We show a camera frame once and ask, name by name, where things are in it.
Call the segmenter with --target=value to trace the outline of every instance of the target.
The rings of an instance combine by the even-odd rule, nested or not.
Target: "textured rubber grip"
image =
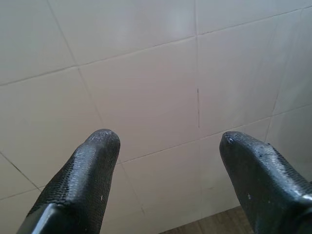
[[[63,233],[98,234],[119,148],[119,138],[111,130],[102,129],[91,134],[46,185],[24,222],[34,219],[31,216],[43,207],[54,207],[60,210],[54,212],[56,216],[64,214],[68,219]]]
[[[220,153],[256,234],[312,233],[312,186],[271,145],[226,132]]]

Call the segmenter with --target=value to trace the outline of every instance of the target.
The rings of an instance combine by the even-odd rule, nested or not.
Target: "white tile wall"
[[[5,157],[0,154],[0,199],[35,189]]]
[[[239,206],[235,190],[231,185],[227,190],[218,191],[215,188],[202,191],[202,216],[208,217],[222,211]]]
[[[254,76],[277,20],[266,19],[199,36],[201,137],[246,124]]]
[[[141,212],[141,206],[120,164],[116,165],[104,222]]]
[[[200,192],[187,196],[181,194],[175,200],[144,209],[144,211],[152,233],[155,234],[181,226],[181,223],[191,223],[201,219]]]
[[[46,1],[1,1],[0,31],[0,84],[74,65]]]
[[[137,158],[123,166],[144,208],[200,191],[198,141]]]
[[[2,233],[14,234],[18,231],[39,194],[39,190],[35,189],[0,200],[0,226]]]
[[[298,33],[301,11],[277,17],[277,25],[254,77],[246,122],[269,117],[274,109],[289,54]]]
[[[267,142],[308,181],[312,181],[312,105],[272,117]]]
[[[275,114],[312,103],[312,7],[303,10],[299,33],[277,97]]]
[[[218,150],[229,129],[312,180],[311,5],[1,2],[3,232],[35,202],[30,181],[42,190],[102,127],[121,139],[103,234],[157,234],[238,205]]]
[[[309,5],[310,0],[197,0],[198,32],[213,32]]]
[[[102,128],[77,69],[0,87],[0,150],[44,186]]]
[[[195,34],[193,0],[50,0],[79,64]]]
[[[198,138],[195,39],[81,67],[127,161]]]
[[[231,129],[231,131],[244,132],[244,127]],[[219,151],[222,134],[223,133],[215,134],[200,140],[200,175],[202,190],[213,188],[215,191],[222,192],[232,186]]]

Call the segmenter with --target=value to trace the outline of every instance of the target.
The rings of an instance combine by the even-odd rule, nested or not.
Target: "ceramic tile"
[[[32,189],[35,186],[0,154],[0,199]]]
[[[73,65],[45,1],[1,1],[0,31],[0,84]]]
[[[299,33],[277,97],[274,114],[312,103],[312,8],[303,10]]]
[[[0,150],[44,186],[102,124],[76,69],[0,87]]]
[[[197,0],[198,31],[216,31],[309,5],[306,0]]]
[[[137,158],[123,165],[145,208],[200,190],[198,141]]]
[[[198,138],[195,39],[81,67],[121,161]]]
[[[104,221],[100,234],[153,234],[142,211]]]
[[[246,122],[272,115],[285,67],[298,33],[301,11],[276,17],[277,26],[259,70],[256,73],[250,97]]]
[[[230,131],[244,132],[244,127]],[[219,144],[223,132],[200,140],[200,172],[202,189],[224,191],[231,187],[230,177],[223,165]]]
[[[267,130],[270,124],[270,118],[265,118],[250,124],[247,124],[244,127],[244,132],[252,137],[265,141]]]
[[[203,218],[239,206],[239,201],[232,185],[229,189],[222,192],[215,191],[214,188],[205,189],[202,192],[202,199]]]
[[[194,0],[50,3],[79,64],[195,34]]]
[[[246,123],[254,77],[278,18],[198,38],[200,135]]]
[[[200,192],[187,196],[180,194],[174,200],[144,209],[153,233],[161,233],[172,228],[201,219]]]
[[[1,232],[15,234],[39,196],[38,190],[0,201]]]
[[[312,105],[272,117],[267,142],[308,181],[312,180]]]
[[[141,211],[141,206],[126,178],[122,166],[119,164],[114,170],[104,220],[116,219],[137,211]]]

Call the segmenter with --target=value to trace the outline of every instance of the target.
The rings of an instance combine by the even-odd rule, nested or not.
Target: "wooden floor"
[[[161,234],[253,234],[239,206]]]

